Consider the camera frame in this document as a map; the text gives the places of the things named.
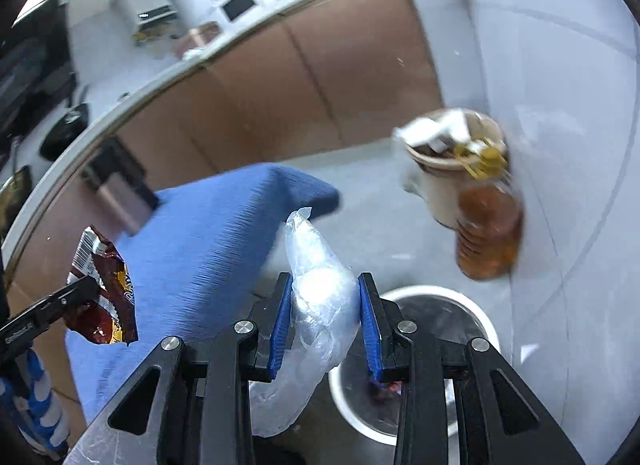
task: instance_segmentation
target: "brown bottle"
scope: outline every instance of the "brown bottle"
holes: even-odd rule
[[[476,281],[507,273],[518,258],[523,207],[505,167],[498,149],[485,148],[458,196],[456,261]]]

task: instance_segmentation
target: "blue and white object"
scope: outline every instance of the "blue and white object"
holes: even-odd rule
[[[29,388],[29,398],[16,394],[14,386],[0,377],[0,401],[34,451],[43,455],[64,455],[68,448],[69,423],[51,388],[49,373],[32,349],[19,355],[15,362]]]

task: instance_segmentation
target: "trash bin rim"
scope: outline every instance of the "trash bin rim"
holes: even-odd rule
[[[464,309],[481,327],[486,339],[491,343],[491,345],[500,352],[500,342],[498,341],[498,334],[493,323],[489,320],[486,313],[484,313],[484,311],[482,311],[482,309],[466,295],[453,291],[452,289],[442,288],[441,286],[416,285],[404,286],[403,288],[387,291],[386,293],[381,294],[380,297],[387,299],[388,301],[398,301],[399,299],[416,297],[418,295],[438,297],[439,299],[444,299],[445,301]],[[331,396],[334,399],[335,406],[338,408],[342,417],[360,434],[379,443],[395,446],[397,437],[376,431],[364,423],[350,408],[340,383],[341,367],[342,364],[329,371],[329,389]],[[449,437],[455,435],[457,432],[457,423],[452,423],[447,427],[447,434]]]

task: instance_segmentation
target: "metal screw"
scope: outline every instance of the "metal screw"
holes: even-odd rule
[[[401,320],[398,323],[398,330],[401,333],[415,333],[418,325],[412,320]]]
[[[239,320],[234,326],[236,333],[240,334],[249,333],[252,329],[254,329],[254,323],[250,320]]]
[[[180,339],[178,337],[165,337],[160,342],[160,346],[164,351],[175,350],[180,345]]]
[[[491,344],[489,344],[489,342],[487,342],[486,340],[478,337],[477,339],[473,339],[471,341],[471,347],[476,351],[484,353],[486,350],[488,350],[491,347]]]

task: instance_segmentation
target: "clear plastic bag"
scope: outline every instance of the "clear plastic bag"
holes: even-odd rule
[[[411,125],[419,120],[416,118],[413,122],[407,125]],[[421,198],[424,198],[420,189],[420,178],[422,177],[420,166],[411,158],[406,149],[406,144],[402,139],[401,130],[394,129],[391,135],[391,145],[393,149],[393,160],[400,177],[400,184],[402,188],[412,194],[416,194]]]
[[[256,436],[274,436],[296,421],[324,374],[345,358],[360,324],[358,282],[308,221],[310,214],[300,209],[287,220],[295,336],[276,379],[250,384]]]

